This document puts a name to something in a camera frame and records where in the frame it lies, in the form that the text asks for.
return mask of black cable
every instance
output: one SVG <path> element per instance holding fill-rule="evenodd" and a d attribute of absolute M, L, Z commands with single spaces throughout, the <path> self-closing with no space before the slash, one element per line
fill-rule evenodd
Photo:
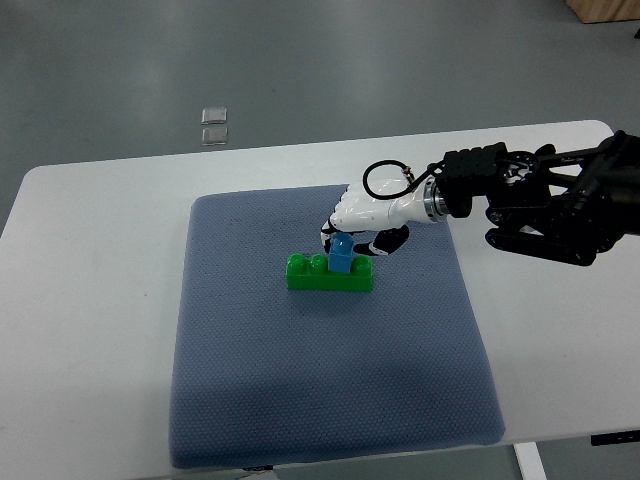
<path fill-rule="evenodd" d="M 364 174 L 362 175 L 362 186 L 364 187 L 364 191 L 367 192 L 370 197 L 373 197 L 376 200 L 393 200 L 395 198 L 403 197 L 407 193 L 413 192 L 422 182 L 427 179 L 427 177 L 433 175 L 436 170 L 444 166 L 444 160 L 441 160 L 438 163 L 429 164 L 427 169 L 413 182 L 409 183 L 409 186 L 407 186 L 407 188 L 405 188 L 401 192 L 391 193 L 389 195 L 380 195 L 373 192 L 369 187 L 369 174 L 376 168 L 382 167 L 384 165 L 395 165 L 396 167 L 400 167 L 402 169 L 402 173 L 404 173 L 405 175 L 407 174 L 407 172 L 410 172 L 409 167 L 407 167 L 404 163 L 399 162 L 398 160 L 380 160 L 379 162 L 369 165 L 369 167 L 364 171 Z"/>

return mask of toy building block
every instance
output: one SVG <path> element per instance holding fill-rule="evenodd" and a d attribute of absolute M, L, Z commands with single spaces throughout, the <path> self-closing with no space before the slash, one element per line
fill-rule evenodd
<path fill-rule="evenodd" d="M 353 237 L 348 233 L 338 232 L 331 239 L 329 250 L 329 271 L 350 273 L 353 260 Z"/>
<path fill-rule="evenodd" d="M 336 273 L 328 269 L 324 255 L 294 253 L 287 260 L 287 288 L 289 290 L 339 290 L 344 292 L 370 292 L 373 288 L 371 258 L 357 256 L 351 262 L 350 273 Z"/>

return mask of blue lego brick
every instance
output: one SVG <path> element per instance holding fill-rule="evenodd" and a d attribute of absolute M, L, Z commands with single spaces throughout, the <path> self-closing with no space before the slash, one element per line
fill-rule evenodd
<path fill-rule="evenodd" d="M 336 273 L 350 273 L 353 260 L 354 240 L 348 233 L 338 232 L 331 240 L 329 251 L 329 271 Z"/>

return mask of robot finger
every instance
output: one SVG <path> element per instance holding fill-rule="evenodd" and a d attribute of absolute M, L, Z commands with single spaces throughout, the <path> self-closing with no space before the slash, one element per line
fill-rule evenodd
<path fill-rule="evenodd" d="M 398 250 L 409 238 L 409 227 L 403 225 L 400 228 L 391 228 L 378 232 L 376 238 L 370 243 L 359 243 L 353 251 L 360 255 L 391 255 Z"/>

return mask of white table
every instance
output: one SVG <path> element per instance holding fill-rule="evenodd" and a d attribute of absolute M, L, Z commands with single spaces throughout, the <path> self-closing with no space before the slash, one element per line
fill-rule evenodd
<path fill-rule="evenodd" d="M 563 151 L 610 134 L 585 121 L 32 170 L 0 238 L 0 471 L 173 472 L 169 390 L 197 197 L 349 183 L 383 158 L 419 172 L 448 150 L 505 141 Z M 485 244 L 485 205 L 476 200 L 472 216 L 450 226 L 506 423 L 502 443 L 640 427 L 640 238 L 589 268 L 531 259 Z"/>

